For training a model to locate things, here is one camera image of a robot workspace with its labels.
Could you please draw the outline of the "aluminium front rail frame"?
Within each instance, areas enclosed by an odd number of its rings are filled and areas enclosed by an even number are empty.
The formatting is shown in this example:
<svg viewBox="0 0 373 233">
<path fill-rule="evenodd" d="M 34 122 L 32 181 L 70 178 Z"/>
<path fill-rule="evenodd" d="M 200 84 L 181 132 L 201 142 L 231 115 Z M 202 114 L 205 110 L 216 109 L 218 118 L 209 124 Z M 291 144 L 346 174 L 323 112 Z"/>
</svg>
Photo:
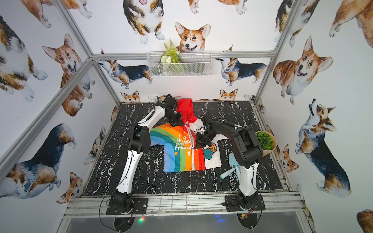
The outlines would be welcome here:
<svg viewBox="0 0 373 233">
<path fill-rule="evenodd" d="M 174 195 L 136 195 L 136 198 L 147 198 L 148 206 L 145 214 L 133 216 L 190 216 L 208 214 L 228 214 L 222 205 L 227 195 L 232 192 L 174 194 Z M 265 212 L 302 211 L 305 203 L 298 192 L 262 192 L 266 207 Z M 130 215 L 106 215 L 109 198 L 79 198 L 72 200 L 63 218 L 89 217 L 130 217 Z"/>
</svg>

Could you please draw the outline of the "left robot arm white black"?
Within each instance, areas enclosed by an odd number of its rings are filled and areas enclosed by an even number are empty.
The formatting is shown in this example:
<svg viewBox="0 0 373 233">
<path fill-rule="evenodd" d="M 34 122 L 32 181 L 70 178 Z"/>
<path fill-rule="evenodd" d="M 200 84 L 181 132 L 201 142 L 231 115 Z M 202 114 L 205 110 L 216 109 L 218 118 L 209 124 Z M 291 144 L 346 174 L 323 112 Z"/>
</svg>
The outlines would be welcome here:
<svg viewBox="0 0 373 233">
<path fill-rule="evenodd" d="M 167 119 L 172 126 L 181 124 L 182 114 L 176 111 L 177 106 L 177 100 L 168 94 L 163 101 L 156 102 L 142 120 L 129 125 L 126 134 L 128 138 L 127 161 L 119 184 L 111 195 L 107 215 L 128 214 L 135 210 L 135 203 L 132 199 L 133 180 L 142 155 L 150 149 L 150 131 L 163 118 Z"/>
</svg>

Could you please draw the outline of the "rainbow kids hooded jacket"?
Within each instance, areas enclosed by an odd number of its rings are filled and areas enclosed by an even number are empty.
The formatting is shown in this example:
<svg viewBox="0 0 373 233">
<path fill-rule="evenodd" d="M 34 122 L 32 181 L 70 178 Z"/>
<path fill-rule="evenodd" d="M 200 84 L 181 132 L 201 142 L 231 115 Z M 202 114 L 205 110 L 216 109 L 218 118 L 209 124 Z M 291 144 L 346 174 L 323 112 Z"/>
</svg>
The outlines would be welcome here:
<svg viewBox="0 0 373 233">
<path fill-rule="evenodd" d="M 208 170 L 221 167 L 218 142 L 227 137 L 216 135 L 211 145 L 195 148 L 196 134 L 203 132 L 203 122 L 194 114 L 191 99 L 180 99 L 177 111 L 182 115 L 183 126 L 169 123 L 151 129 L 151 145 L 164 146 L 165 173 Z"/>
</svg>

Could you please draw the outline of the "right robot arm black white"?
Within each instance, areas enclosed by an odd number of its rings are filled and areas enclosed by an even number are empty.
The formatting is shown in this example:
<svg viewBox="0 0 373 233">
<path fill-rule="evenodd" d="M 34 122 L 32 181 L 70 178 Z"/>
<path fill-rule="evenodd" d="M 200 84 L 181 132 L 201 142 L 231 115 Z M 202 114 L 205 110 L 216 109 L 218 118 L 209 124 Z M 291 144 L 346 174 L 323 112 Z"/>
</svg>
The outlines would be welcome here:
<svg viewBox="0 0 373 233">
<path fill-rule="evenodd" d="M 226 196 L 222 205 L 228 212 L 264 210 L 262 196 L 256 188 L 257 168 L 263 149 L 252 127 L 239 126 L 209 114 L 203 115 L 201 120 L 204 131 L 196 134 L 196 148 L 210 146 L 216 135 L 223 135 L 231 141 L 235 160 L 241 167 L 238 194 Z"/>
</svg>

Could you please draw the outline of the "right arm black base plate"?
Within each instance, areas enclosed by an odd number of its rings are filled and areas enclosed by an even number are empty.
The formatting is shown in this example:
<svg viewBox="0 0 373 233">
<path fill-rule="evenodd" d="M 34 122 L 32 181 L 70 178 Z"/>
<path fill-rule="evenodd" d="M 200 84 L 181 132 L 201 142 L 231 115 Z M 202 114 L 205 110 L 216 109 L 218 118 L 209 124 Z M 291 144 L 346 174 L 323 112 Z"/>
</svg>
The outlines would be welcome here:
<svg viewBox="0 0 373 233">
<path fill-rule="evenodd" d="M 242 196 L 241 194 L 227 195 L 225 196 L 224 203 L 222 203 L 222 205 L 226 208 L 227 212 L 266 210 L 262 196 L 257 193 L 248 197 Z"/>
</svg>

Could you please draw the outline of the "light blue toy shovel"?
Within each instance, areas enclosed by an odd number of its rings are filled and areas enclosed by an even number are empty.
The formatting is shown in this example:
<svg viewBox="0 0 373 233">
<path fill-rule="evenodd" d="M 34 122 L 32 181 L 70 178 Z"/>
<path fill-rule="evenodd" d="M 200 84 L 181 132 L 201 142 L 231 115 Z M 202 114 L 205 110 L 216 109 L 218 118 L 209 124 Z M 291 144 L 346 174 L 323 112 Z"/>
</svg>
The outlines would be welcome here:
<svg viewBox="0 0 373 233">
<path fill-rule="evenodd" d="M 241 182 L 241 166 L 237 162 L 235 155 L 233 153 L 228 155 L 228 162 L 229 162 L 229 165 L 231 166 L 231 169 L 223 172 L 220 175 L 220 178 L 225 179 L 226 177 L 228 177 L 229 175 L 235 172 L 238 181 Z"/>
</svg>

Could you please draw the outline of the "beige pot green plant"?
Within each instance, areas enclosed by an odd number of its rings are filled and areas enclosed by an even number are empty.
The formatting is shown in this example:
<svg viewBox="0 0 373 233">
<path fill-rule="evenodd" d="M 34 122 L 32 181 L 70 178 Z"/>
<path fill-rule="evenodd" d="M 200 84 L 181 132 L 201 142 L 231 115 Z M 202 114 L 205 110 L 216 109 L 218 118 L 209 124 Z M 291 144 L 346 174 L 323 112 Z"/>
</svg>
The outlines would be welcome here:
<svg viewBox="0 0 373 233">
<path fill-rule="evenodd" d="M 263 150 L 262 157 L 267 156 L 270 152 L 276 149 L 277 140 L 272 133 L 266 131 L 258 131 L 255 133 L 259 144 Z"/>
</svg>

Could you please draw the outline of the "green fern with white flower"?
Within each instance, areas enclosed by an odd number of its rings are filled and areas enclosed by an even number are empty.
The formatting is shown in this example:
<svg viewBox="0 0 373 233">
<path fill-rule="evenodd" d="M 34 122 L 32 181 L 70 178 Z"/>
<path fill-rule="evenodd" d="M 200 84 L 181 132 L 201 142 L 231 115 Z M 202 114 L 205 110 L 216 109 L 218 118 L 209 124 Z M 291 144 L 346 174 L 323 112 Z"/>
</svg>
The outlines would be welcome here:
<svg viewBox="0 0 373 233">
<path fill-rule="evenodd" d="M 180 71 L 180 66 L 178 65 L 181 63 L 180 60 L 180 51 L 175 47 L 172 40 L 169 40 L 169 45 L 164 43 L 165 51 L 163 52 L 160 63 L 163 67 L 163 73 L 165 75 L 176 74 Z"/>
</svg>

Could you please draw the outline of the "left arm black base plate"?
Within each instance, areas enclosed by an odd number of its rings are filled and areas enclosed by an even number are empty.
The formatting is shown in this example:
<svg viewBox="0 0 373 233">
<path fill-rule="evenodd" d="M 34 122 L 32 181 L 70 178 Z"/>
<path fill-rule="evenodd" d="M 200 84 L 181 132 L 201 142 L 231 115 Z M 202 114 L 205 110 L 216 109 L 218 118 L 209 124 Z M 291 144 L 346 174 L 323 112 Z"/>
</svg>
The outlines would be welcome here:
<svg viewBox="0 0 373 233">
<path fill-rule="evenodd" d="M 147 206 L 147 198 L 134 198 L 126 200 L 124 203 L 116 203 L 113 199 L 110 199 L 107 205 L 106 215 L 143 215 L 147 211 Z"/>
</svg>

